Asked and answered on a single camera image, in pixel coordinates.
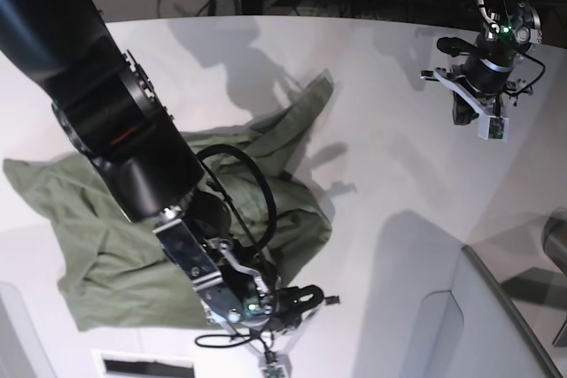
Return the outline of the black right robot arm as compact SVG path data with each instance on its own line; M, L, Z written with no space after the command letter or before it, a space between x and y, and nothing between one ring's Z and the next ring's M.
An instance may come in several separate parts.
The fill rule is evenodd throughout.
M269 251L278 207L254 147L192 150L92 0L1 0L1 50L50 98L127 220L153 224L211 312L256 333L285 332L323 303L315 285L282 286Z

